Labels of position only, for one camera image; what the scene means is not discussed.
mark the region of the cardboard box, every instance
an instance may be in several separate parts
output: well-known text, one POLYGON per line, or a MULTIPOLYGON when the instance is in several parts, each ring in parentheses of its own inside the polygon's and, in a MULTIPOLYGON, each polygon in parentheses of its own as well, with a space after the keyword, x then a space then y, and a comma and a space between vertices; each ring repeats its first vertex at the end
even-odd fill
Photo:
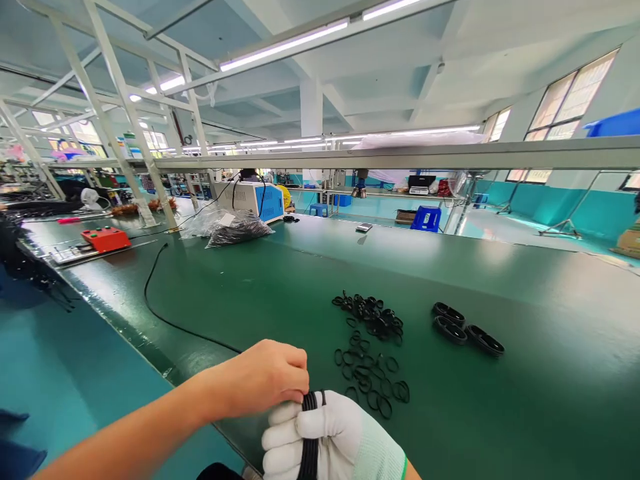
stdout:
POLYGON ((611 249, 628 257, 640 259, 640 219, 618 238, 618 246, 611 249))

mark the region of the orange item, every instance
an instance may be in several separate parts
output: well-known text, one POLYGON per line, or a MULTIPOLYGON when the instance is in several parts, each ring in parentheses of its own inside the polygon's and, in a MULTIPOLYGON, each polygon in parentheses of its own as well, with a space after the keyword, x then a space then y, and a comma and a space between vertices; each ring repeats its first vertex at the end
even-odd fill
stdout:
POLYGON ((130 247, 129 237, 122 230, 112 227, 84 230, 82 238, 93 245, 100 253, 130 247))

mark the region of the white cloth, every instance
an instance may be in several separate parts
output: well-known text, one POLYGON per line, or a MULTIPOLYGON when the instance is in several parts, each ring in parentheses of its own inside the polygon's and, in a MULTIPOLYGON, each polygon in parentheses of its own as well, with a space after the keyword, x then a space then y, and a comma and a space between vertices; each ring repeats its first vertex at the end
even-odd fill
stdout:
POLYGON ((389 434, 356 402, 327 390, 318 408, 285 403, 273 410, 263 436, 265 480, 296 480, 302 438, 319 439, 318 480, 402 480, 407 456, 389 434))

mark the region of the hand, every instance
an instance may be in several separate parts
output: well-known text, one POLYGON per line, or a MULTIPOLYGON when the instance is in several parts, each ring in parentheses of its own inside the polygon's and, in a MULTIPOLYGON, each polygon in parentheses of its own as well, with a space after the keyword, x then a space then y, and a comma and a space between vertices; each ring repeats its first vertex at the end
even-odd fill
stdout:
POLYGON ((203 370, 179 388, 189 392, 204 422, 253 415, 286 400, 302 403, 309 392, 307 353, 262 340, 220 365, 203 370))
POLYGON ((318 480, 418 478, 404 451, 356 402, 334 391, 315 393, 318 408, 286 403, 269 416, 262 436, 265 480, 296 480, 302 458, 302 438, 320 439, 318 480))

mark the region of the finger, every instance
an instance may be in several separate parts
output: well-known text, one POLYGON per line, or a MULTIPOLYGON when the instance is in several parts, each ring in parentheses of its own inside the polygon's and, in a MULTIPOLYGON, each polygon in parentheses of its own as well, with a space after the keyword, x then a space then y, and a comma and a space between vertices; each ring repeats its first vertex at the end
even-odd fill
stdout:
POLYGON ((307 352, 287 343, 281 343, 280 345, 288 364, 304 370, 307 369, 307 352))
POLYGON ((280 423, 291 420, 298 413, 302 412, 302 405, 296 402, 286 402, 276 407, 269 414, 269 424, 278 425, 280 423))
POLYGON ((296 480, 300 472, 300 465, 296 465, 291 470, 282 473, 274 473, 273 475, 265 473, 265 480, 296 480))
POLYGON ((316 439, 330 436, 327 431, 327 408, 318 407, 316 410, 300 412, 295 419, 296 430, 302 438, 316 439))
POLYGON ((302 440, 269 450, 262 459, 265 474, 273 475, 291 470, 302 461, 302 440))
POLYGON ((302 403, 304 399, 305 395, 300 390, 285 390, 281 395, 282 401, 291 400, 296 403, 302 403))
POLYGON ((296 367, 288 367, 284 374, 284 390, 299 390, 303 394, 309 392, 309 372, 296 367))
POLYGON ((295 419, 291 419, 266 429, 262 434, 262 448, 269 451, 300 439, 300 434, 295 429, 295 419))

